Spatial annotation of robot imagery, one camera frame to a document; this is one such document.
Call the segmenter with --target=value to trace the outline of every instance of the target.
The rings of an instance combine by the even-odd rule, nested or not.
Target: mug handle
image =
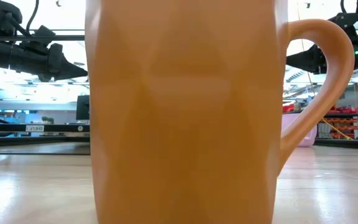
[[[327,76],[318,95],[282,132],[280,170],[296,146],[343,94],[354,69],[354,50],[346,33],[335,23],[307,19],[288,23],[290,40],[308,39],[317,44],[327,61]]]

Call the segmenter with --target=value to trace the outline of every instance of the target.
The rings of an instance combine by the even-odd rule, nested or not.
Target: pink bowl
[[[285,128],[287,128],[292,121],[295,120],[296,117],[298,117],[298,113],[296,114],[283,114],[283,119],[281,122],[281,130],[283,131]],[[314,139],[317,135],[317,126],[314,126],[313,129],[309,132],[309,134],[302,140],[301,143],[299,143],[299,147],[310,147],[314,144]]]

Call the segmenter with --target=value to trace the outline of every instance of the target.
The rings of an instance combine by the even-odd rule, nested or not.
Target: mug
[[[88,0],[86,9],[99,224],[271,223],[278,174],[352,75],[342,29],[287,22],[284,0]],[[281,133],[293,39],[318,44],[328,74]]]

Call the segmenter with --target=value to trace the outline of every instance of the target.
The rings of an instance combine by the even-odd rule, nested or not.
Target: black robotic arm
[[[19,31],[28,39],[20,44],[0,41],[0,68],[36,74],[42,82],[49,82],[52,77],[54,80],[63,80],[88,75],[86,70],[67,61],[62,45],[52,44],[48,47],[55,36],[54,32],[41,26],[31,35],[20,26],[21,22],[20,9],[0,1],[0,37],[17,37]]]
[[[352,41],[356,58],[354,68],[358,69],[358,35],[354,27],[354,24],[358,22],[358,2],[356,13],[346,13],[342,8],[342,13],[328,20],[341,27]],[[288,56],[287,65],[315,74],[326,73],[327,71],[326,59],[321,49],[315,44],[304,52]]]

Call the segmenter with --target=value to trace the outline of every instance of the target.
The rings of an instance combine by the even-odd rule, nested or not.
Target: label sticker
[[[27,131],[27,132],[43,132],[44,126],[43,125],[26,125],[25,131]]]

